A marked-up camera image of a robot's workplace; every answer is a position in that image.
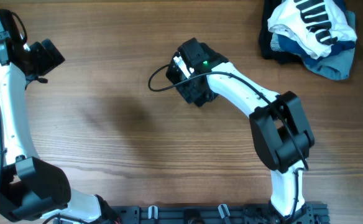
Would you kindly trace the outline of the black t-shirt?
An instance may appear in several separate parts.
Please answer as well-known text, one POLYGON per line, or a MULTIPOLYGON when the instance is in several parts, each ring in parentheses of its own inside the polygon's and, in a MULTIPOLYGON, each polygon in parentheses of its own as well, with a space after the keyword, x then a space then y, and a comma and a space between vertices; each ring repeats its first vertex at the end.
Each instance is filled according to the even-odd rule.
MULTIPOLYGON (((186 80, 184 73, 175 62, 170 63, 166 77, 173 85, 186 80)), ((206 77, 195 78, 192 81, 178 85, 176 89, 188 104, 194 103, 197 107, 201 107, 207 102, 212 102, 218 96, 217 93, 209 88, 206 77)))

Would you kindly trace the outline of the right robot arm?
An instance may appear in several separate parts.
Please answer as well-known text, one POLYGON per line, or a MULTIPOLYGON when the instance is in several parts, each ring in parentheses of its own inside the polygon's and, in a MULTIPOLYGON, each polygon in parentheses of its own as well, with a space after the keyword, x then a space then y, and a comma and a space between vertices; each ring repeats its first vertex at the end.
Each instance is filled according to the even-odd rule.
POLYGON ((271 171, 270 203, 278 216, 295 221, 305 203, 302 173, 315 143, 299 97, 261 87, 195 38, 177 48, 167 76, 187 103, 201 107, 221 95, 249 118, 255 151, 271 171))

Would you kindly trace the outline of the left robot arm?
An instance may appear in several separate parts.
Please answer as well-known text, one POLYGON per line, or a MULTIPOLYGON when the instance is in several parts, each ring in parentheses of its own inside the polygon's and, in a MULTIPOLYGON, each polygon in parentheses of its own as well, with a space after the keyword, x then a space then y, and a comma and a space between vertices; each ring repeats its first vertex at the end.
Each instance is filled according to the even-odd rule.
POLYGON ((11 222, 104 223, 114 215, 97 195, 73 190, 60 168, 41 160, 26 112, 25 89, 63 63, 46 39, 27 45, 19 16, 0 9, 0 215, 11 222))

